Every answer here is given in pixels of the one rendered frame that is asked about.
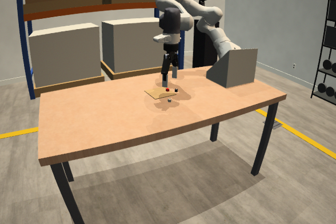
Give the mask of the tan flat mat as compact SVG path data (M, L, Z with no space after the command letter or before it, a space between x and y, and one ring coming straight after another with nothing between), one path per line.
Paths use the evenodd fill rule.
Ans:
M144 91L148 93L148 95L150 95L154 99L160 99L160 98L176 95L176 93L172 92L171 90L166 91L166 87L158 87L158 88L144 90Z

